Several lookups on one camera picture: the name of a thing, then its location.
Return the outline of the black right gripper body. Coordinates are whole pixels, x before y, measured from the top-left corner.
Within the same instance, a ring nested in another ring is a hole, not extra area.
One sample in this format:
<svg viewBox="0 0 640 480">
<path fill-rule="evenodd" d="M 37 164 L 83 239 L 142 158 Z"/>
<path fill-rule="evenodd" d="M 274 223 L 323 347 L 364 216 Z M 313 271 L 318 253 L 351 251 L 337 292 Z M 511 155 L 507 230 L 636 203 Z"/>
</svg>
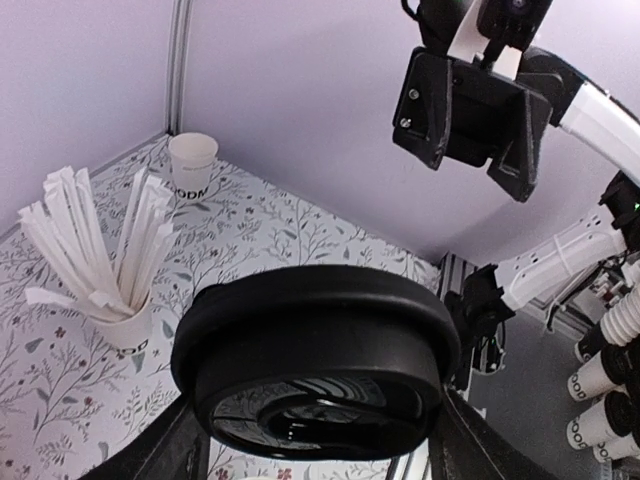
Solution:
<svg viewBox="0 0 640 480">
<path fill-rule="evenodd" d="M 552 99 L 562 83 L 555 73 L 529 73 L 521 68 L 509 80 L 475 64 L 447 56 L 456 30 L 473 1 L 421 1 L 402 6 L 420 29 L 428 52 L 452 61 L 452 122 L 445 157 L 468 165 L 490 163 L 506 125 L 508 101 L 522 90 Z"/>
</svg>

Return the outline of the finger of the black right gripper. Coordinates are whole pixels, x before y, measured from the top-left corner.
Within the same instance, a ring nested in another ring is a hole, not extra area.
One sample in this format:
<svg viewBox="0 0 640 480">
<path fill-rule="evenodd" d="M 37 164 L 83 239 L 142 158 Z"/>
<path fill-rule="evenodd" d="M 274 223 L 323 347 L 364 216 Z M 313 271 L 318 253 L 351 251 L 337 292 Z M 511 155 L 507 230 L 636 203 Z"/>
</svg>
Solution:
<svg viewBox="0 0 640 480">
<path fill-rule="evenodd" d="M 452 61 L 417 47 L 393 116 L 393 143 L 438 170 L 447 150 L 451 122 Z"/>
<path fill-rule="evenodd" d="M 522 90 L 508 101 L 506 114 L 488 175 L 512 199 L 525 203 L 537 185 L 541 142 L 552 106 L 536 92 Z"/>
</svg>

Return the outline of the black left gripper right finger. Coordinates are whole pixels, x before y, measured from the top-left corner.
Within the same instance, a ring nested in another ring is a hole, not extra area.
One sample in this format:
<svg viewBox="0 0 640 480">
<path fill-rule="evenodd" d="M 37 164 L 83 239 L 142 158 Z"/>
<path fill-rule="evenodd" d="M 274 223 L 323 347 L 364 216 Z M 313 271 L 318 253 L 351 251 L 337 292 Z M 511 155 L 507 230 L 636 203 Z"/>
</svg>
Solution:
<svg viewBox="0 0 640 480">
<path fill-rule="evenodd" d="M 499 435 L 453 389 L 442 404 L 429 436 L 434 479 L 553 480 L 555 476 L 523 455 Z"/>
</svg>

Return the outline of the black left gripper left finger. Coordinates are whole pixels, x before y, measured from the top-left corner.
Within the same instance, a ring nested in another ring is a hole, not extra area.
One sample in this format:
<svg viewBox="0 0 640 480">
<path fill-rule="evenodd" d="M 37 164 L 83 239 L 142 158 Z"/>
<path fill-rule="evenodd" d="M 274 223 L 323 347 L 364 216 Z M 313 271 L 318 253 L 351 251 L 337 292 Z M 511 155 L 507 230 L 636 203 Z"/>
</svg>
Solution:
<svg viewBox="0 0 640 480">
<path fill-rule="evenodd" d="M 82 476 L 84 480 L 205 479 L 210 437 L 187 399 L 177 399 L 128 446 Z"/>
</svg>

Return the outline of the black plastic cup lid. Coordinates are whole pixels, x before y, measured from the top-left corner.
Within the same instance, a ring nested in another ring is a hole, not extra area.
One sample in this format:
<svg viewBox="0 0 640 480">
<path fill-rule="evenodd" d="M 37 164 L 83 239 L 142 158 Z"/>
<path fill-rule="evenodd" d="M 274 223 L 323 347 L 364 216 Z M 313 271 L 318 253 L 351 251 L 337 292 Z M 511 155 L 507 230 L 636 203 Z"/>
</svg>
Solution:
<svg viewBox="0 0 640 480">
<path fill-rule="evenodd" d="M 292 461 L 383 460 L 430 434 L 461 343 L 425 286 L 346 265 L 285 267 L 201 290 L 171 371 L 203 429 Z"/>
</svg>

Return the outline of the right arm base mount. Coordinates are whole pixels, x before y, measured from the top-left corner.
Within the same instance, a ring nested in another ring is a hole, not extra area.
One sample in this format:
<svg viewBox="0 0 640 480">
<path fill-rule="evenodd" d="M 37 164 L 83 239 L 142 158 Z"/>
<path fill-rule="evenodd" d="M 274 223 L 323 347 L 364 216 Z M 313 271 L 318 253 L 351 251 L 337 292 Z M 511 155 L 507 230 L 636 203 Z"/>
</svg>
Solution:
<svg viewBox="0 0 640 480">
<path fill-rule="evenodd" d="M 460 293 L 448 291 L 444 303 L 461 343 L 461 361 L 451 385 L 465 391 L 469 385 L 472 353 L 483 338 L 492 338 L 501 322 L 515 313 L 502 300 L 504 288 L 495 278 L 496 264 L 488 264 L 469 275 Z"/>
</svg>

